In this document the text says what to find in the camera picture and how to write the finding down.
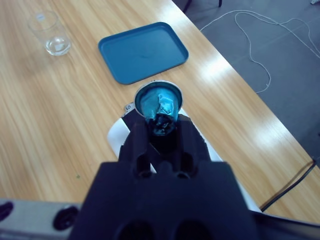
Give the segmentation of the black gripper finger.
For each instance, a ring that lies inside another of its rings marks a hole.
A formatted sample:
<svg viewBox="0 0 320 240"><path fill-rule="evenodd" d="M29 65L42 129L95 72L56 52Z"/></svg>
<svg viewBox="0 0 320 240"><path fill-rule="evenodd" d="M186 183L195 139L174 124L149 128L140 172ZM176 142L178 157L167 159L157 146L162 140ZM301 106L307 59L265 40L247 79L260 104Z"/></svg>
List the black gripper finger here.
<svg viewBox="0 0 320 240"><path fill-rule="evenodd" d="M132 127L124 144L120 148L118 176L152 176L151 160L148 156L149 134L144 120Z"/></svg>
<svg viewBox="0 0 320 240"><path fill-rule="evenodd" d="M178 169L194 176L198 172L200 162L209 161L209 150L192 120L182 114L177 121Z"/></svg>

